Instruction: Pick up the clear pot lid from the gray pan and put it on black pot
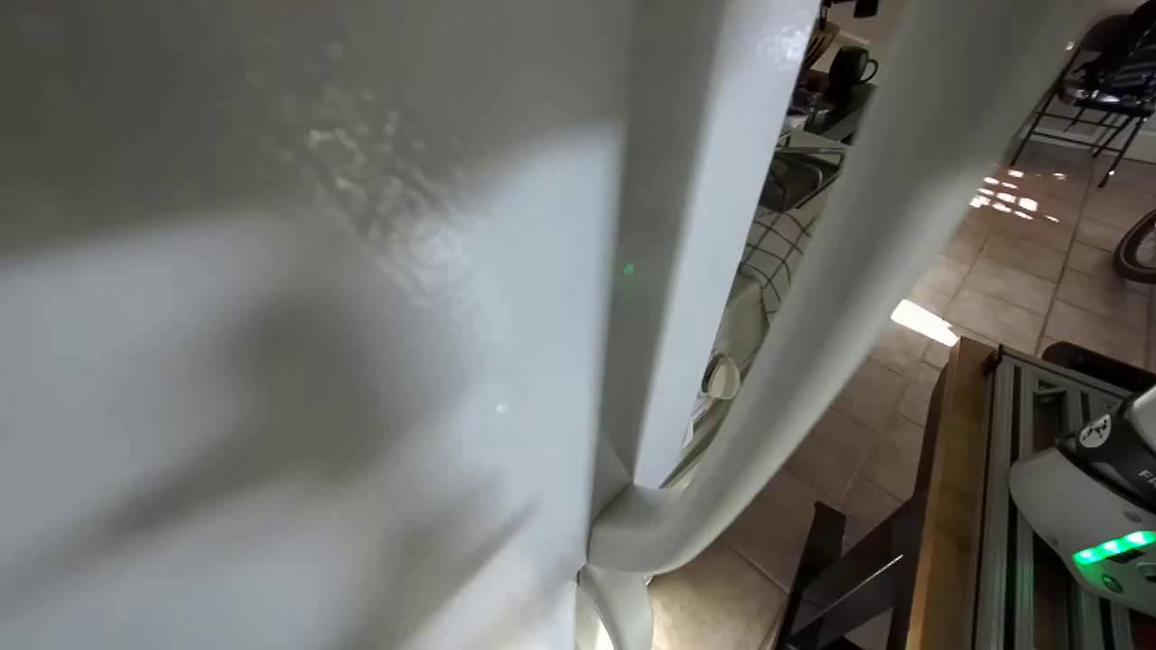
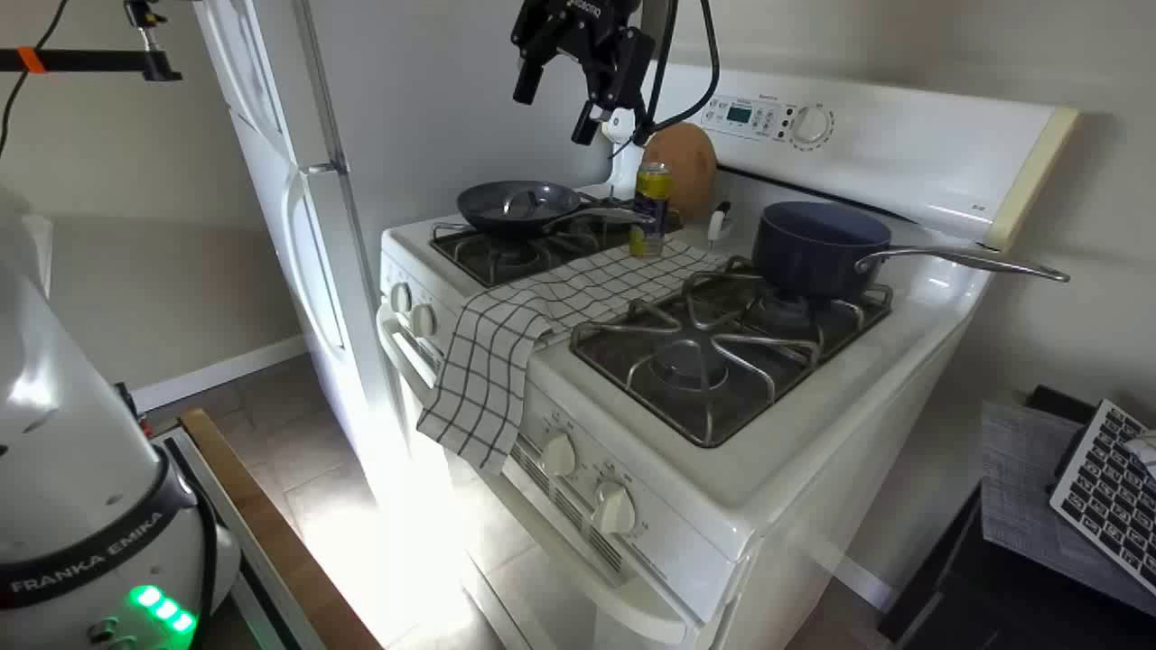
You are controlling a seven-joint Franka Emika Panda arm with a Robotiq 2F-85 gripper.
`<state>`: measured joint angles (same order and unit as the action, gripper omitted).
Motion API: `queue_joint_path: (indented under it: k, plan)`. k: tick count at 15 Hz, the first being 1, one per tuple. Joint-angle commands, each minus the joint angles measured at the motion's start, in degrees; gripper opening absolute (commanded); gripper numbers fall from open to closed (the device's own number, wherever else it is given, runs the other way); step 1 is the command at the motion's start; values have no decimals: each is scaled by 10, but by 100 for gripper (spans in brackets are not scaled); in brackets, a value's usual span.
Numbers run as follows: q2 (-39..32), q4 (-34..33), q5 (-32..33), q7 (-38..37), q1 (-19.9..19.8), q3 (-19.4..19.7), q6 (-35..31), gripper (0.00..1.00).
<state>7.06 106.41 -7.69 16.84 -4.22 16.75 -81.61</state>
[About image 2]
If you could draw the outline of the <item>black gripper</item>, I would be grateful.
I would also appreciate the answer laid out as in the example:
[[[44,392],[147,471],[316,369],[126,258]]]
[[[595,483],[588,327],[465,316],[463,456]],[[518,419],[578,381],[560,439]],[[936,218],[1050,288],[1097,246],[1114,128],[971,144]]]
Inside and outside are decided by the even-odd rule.
[[[533,104],[545,66],[571,55],[588,87],[571,141],[593,144],[609,111],[639,109],[654,40],[633,26],[637,9],[639,0],[524,0],[509,34],[519,51],[513,102]]]

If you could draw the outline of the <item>white franka robot arm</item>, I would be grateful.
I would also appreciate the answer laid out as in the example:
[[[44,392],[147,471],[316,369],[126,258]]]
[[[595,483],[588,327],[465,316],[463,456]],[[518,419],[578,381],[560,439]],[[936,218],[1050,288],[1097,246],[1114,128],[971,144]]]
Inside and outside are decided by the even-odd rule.
[[[519,104],[513,46],[527,0],[187,0],[203,66],[134,51],[51,51],[28,74],[138,78],[151,104],[117,111],[87,153],[118,197],[156,168],[203,209],[229,186],[257,193],[323,392],[387,509],[397,602],[434,602],[458,562],[415,521],[426,504],[397,369],[379,346],[379,239],[483,180],[587,186],[609,173],[571,141],[593,84],[571,55]],[[78,642],[87,617],[145,568],[182,588],[203,568],[196,500],[118,409],[114,386],[22,274],[5,280],[5,640]]]

